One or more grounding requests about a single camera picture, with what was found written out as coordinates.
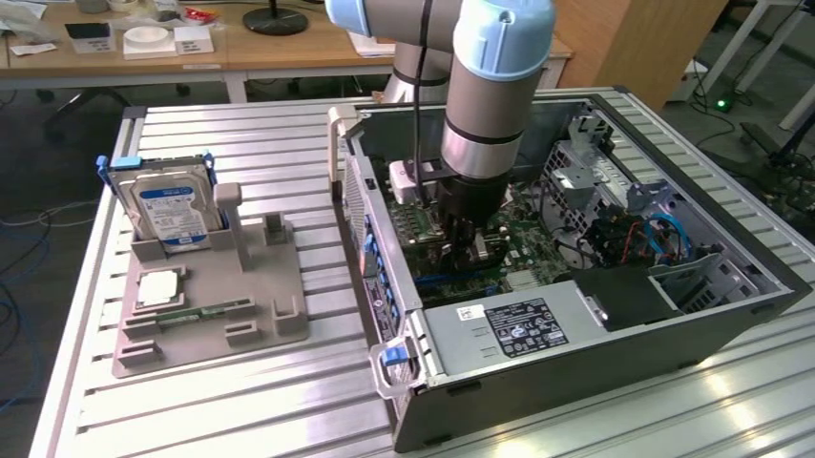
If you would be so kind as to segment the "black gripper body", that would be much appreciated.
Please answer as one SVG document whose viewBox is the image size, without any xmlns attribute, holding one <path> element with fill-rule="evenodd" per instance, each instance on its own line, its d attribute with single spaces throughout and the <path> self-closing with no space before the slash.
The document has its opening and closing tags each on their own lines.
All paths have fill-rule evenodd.
<svg viewBox="0 0 815 458">
<path fill-rule="evenodd" d="M 446 230 L 463 224 L 475 228 L 486 227 L 500 208 L 508 182 L 507 174 L 486 179 L 446 177 L 436 193 L 442 227 Z"/>
</svg>

